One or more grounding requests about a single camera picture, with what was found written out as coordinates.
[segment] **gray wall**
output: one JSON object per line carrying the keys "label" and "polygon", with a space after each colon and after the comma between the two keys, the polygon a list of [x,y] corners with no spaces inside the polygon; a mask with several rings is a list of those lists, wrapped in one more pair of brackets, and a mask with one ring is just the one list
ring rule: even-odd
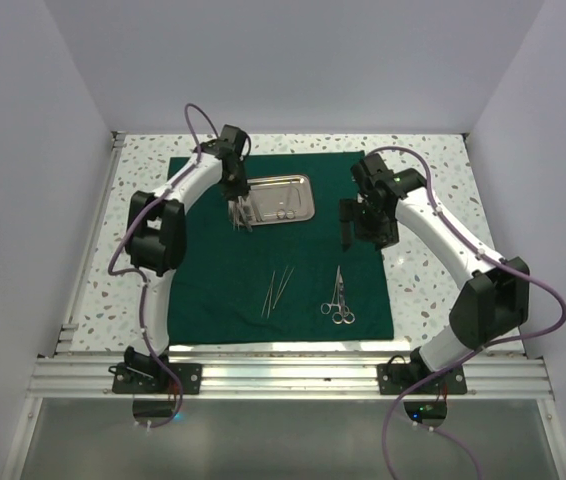
{"label": "gray wall", "polygon": [[[547,0],[470,135],[473,163],[494,241],[520,254],[566,297],[566,0]],[[527,330],[558,308],[534,291]],[[532,342],[547,360],[566,431],[566,326]]]}
{"label": "gray wall", "polygon": [[109,132],[41,0],[0,0],[0,472],[58,334]]}
{"label": "gray wall", "polygon": [[110,129],[467,132],[542,0],[46,0]]}

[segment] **purple cable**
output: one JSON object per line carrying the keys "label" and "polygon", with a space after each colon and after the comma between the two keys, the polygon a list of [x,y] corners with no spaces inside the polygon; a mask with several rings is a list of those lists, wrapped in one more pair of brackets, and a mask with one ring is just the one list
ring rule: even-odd
{"label": "purple cable", "polygon": [[199,164],[199,162],[201,161],[201,156],[202,156],[203,152],[201,150],[201,143],[199,142],[199,139],[196,136],[196,132],[194,131],[194,127],[192,126],[192,122],[190,121],[190,115],[189,115],[189,112],[188,112],[188,110],[190,108],[194,108],[201,115],[203,115],[205,120],[207,120],[207,122],[210,124],[210,127],[212,127],[212,131],[214,132],[214,135],[216,135],[216,137],[219,136],[218,131],[216,130],[216,127],[212,123],[212,120],[210,120],[210,117],[208,117],[207,114],[203,110],[201,110],[200,107],[194,105],[193,103],[188,103],[187,105],[185,105],[185,109],[184,109],[185,123],[187,124],[188,130],[192,134],[192,138],[194,138],[194,143],[196,144],[196,149],[195,149],[196,152],[197,152],[196,160],[194,161],[193,165],[190,165],[189,167],[187,167],[183,172],[181,172],[170,183],[169,188],[166,188],[165,191],[159,197],[152,200],[143,210],[141,210],[141,212],[136,216],[136,218],[132,221],[132,223],[128,227],[127,231],[125,232],[125,235],[123,235],[121,242],[116,247],[116,250],[114,250],[114,255],[112,255],[112,259],[110,260],[110,263],[107,266],[107,273],[109,275],[117,276],[117,275],[125,275],[127,273],[136,273],[143,280],[143,287],[141,288],[141,298],[140,298],[140,301],[139,301],[139,325],[141,326],[141,337],[143,338],[143,341],[145,342],[145,346],[147,347],[147,350],[150,353],[150,356],[159,365],[159,367],[161,367],[161,369],[165,373],[168,374],[170,379],[177,385],[177,387],[179,389],[179,398],[177,400],[174,411],[172,412],[172,415],[169,418],[162,420],[162,421],[160,421],[156,424],[152,424],[150,421],[148,421],[148,423],[146,425],[149,425],[150,428],[157,428],[157,427],[162,427],[163,425],[167,425],[168,423],[170,423],[174,419],[174,417],[176,417],[176,415],[179,413],[179,410],[181,409],[181,405],[183,404],[183,384],[181,383],[181,380],[179,379],[179,377],[172,370],[170,370],[170,368],[165,363],[163,363],[163,361],[159,358],[158,354],[156,353],[156,351],[152,347],[150,339],[149,339],[149,337],[147,336],[147,333],[146,333],[146,323],[145,323],[145,313],[144,312],[145,312],[145,300],[146,300],[146,297],[147,297],[147,287],[148,287],[147,275],[145,275],[145,273],[141,269],[135,268],[135,267],[128,267],[128,268],[123,268],[123,269],[120,269],[120,270],[115,270],[114,268],[116,266],[117,260],[119,259],[119,257],[121,256],[121,253],[123,252],[123,249],[125,248],[125,245],[127,244],[127,242],[130,241],[130,238],[132,238],[134,231],[137,229],[137,227],[143,221],[143,219],[146,217],[146,215],[150,212],[150,210],[152,210],[156,205],[158,205],[163,200],[165,200],[167,198],[167,196],[174,191],[174,189],[181,182],[181,180],[183,180],[183,178],[186,175],[188,175],[192,170],[194,170],[196,168],[196,166]]}
{"label": "purple cable", "polygon": [[[417,152],[415,152],[414,150],[411,150],[411,149],[405,148],[405,147],[399,147],[399,146],[387,146],[387,147],[376,148],[376,149],[372,150],[370,153],[368,153],[366,156],[370,156],[370,155],[373,155],[375,153],[380,153],[380,152],[385,152],[385,151],[408,153],[408,154],[412,155],[414,158],[416,158],[421,163],[421,165],[423,166],[423,169],[425,170],[425,181],[426,181],[425,185],[426,185],[426,190],[427,190],[427,197],[428,197],[428,200],[430,201],[430,205],[432,206],[432,209],[434,209],[435,212],[436,212],[437,202],[436,202],[436,199],[434,197],[434,188],[432,186],[432,173],[431,173],[430,167],[428,166],[425,159],[421,155],[419,155]],[[552,295],[557,300],[559,305],[561,306],[561,316],[560,316],[559,320],[556,323],[554,323],[553,325],[551,325],[547,328],[544,328],[542,330],[539,330],[537,332],[527,333],[527,334],[523,334],[523,335],[516,335],[516,336],[508,337],[508,338],[501,338],[501,339],[498,339],[498,340],[492,340],[491,342],[486,343],[484,348],[491,347],[493,345],[499,345],[499,344],[506,343],[506,342],[513,342],[515,340],[529,340],[529,339],[532,339],[532,338],[541,337],[543,335],[547,335],[548,333],[552,333],[552,332],[558,330],[559,328],[561,328],[563,326],[563,324],[565,324],[565,322],[566,322],[566,303],[565,303],[565,300],[563,299],[563,297],[554,288],[552,288],[550,285],[543,282],[542,280],[534,278],[530,275],[526,275],[525,273],[519,272],[518,270],[515,270],[515,269],[513,269],[513,268],[511,268],[507,265],[504,265],[498,259],[494,259],[494,258],[491,258],[491,257],[483,254],[482,252],[479,251],[478,247],[473,245],[472,242],[468,238],[466,238],[454,226],[454,224],[445,216],[445,214],[443,212],[436,212],[436,215],[437,215],[438,218],[441,219],[443,224],[452,232],[452,234],[456,238],[458,238],[475,255],[478,255],[481,259],[485,260],[490,265],[492,265],[496,268],[500,268],[501,270],[509,273],[510,275],[521,278],[521,279],[523,279],[527,282],[530,282],[530,283],[542,288],[543,290],[548,292],[550,295]],[[463,358],[461,358],[460,360],[454,362],[452,365],[449,365],[449,366],[447,366],[447,367],[445,367],[441,370],[438,370],[438,371],[428,375],[423,380],[420,380],[420,381],[416,382],[414,385],[405,389],[396,398],[396,400],[394,400],[394,402],[392,402],[392,405],[390,406],[390,409],[388,410],[388,412],[385,415],[385,418],[383,420],[383,430],[382,430],[383,437],[382,437],[382,440],[381,440],[381,444],[382,444],[382,448],[383,448],[383,458],[385,459],[385,465],[386,465],[388,471],[390,472],[390,475],[392,475],[392,477],[395,480],[398,480],[399,477],[396,474],[394,467],[392,466],[392,463],[391,463],[390,457],[389,457],[389,453],[388,453],[388,449],[387,449],[387,428],[388,428],[388,425],[390,423],[390,419],[392,418],[392,414],[396,410],[396,407],[399,405],[399,403],[401,403],[401,400],[403,398],[405,398],[406,395],[409,395],[410,393],[414,392],[415,390],[418,390],[423,385],[426,385],[427,383],[429,383],[432,380],[440,377],[441,375],[449,372],[450,370],[461,366],[463,363],[465,363],[468,360],[475,357],[478,353],[479,353],[478,351],[470,352],[467,355],[465,355]],[[439,435],[445,437],[445,438],[448,438],[449,440],[453,441],[458,446],[460,446],[463,450],[465,450],[465,452],[468,454],[468,456],[470,457],[470,459],[472,460],[472,463],[474,464],[474,466],[476,468],[476,473],[477,473],[479,480],[482,480],[483,479],[483,471],[482,471],[476,457],[472,454],[472,452],[467,447],[467,445],[465,445],[460,440],[454,438],[452,435],[450,435],[450,434],[448,434],[448,433],[446,433],[446,432],[444,432],[440,429],[436,429],[435,432],[438,433]]]}

